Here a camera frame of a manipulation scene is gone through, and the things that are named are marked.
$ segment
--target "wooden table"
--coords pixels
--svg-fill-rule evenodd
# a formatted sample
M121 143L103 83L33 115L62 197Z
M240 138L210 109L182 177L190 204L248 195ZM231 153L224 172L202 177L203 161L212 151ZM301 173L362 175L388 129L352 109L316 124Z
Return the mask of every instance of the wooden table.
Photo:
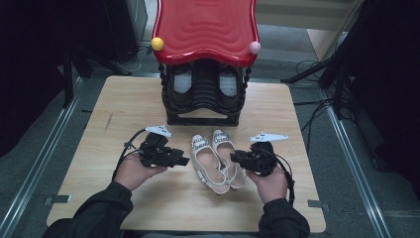
M47 224L72 217L92 194L104 189L120 157L123 144L147 126L166 124L158 78L111 76L105 82L58 194L70 194L69 203L56 203ZM191 158L191 138L201 134L211 139L213 126L167 126L172 133L167 146L183 150ZM249 83L238 127L223 127L239 150L248 151L250 137L260 132L287 134L272 142L274 151L290 163L296 180L294 207L309 221L311 232L325 230L322 209L309 207L318 193L286 85ZM135 145L145 140L141 134ZM192 163L174 167L149 179L133 192L134 210L122 224L127 230L183 230L255 232L263 203L255 184L217 195L204 185Z

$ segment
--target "person's right hand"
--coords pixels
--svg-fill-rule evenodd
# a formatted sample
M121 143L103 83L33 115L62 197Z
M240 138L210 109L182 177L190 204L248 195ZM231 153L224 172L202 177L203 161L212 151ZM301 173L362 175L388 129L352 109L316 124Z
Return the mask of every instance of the person's right hand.
M246 173L256 184L260 198L264 204L278 198L286 198L287 179L284 171L279 166L276 166L267 177L259 176L251 171L246 171Z

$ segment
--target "yellow ball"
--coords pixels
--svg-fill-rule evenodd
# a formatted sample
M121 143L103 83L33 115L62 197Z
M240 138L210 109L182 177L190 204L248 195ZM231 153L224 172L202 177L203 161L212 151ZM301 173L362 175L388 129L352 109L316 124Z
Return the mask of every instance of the yellow ball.
M152 49L155 51L160 51L163 48L163 40L161 38L152 39Z

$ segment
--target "person's left hand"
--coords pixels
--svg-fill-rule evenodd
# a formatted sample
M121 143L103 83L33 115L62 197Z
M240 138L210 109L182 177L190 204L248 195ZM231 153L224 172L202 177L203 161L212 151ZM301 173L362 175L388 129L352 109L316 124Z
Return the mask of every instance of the person's left hand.
M137 153L128 155L120 165L114 181L133 191L152 176L167 171L165 167L145 167L139 158Z

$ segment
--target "dark curtain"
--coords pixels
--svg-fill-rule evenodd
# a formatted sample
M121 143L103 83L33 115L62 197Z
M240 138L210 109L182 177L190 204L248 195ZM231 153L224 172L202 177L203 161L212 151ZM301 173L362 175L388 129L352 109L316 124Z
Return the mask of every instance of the dark curtain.
M63 89L58 14L49 1L0 1L0 157Z
M368 3L378 4L349 58L356 77L350 90L384 141L374 151L420 198L420 3Z

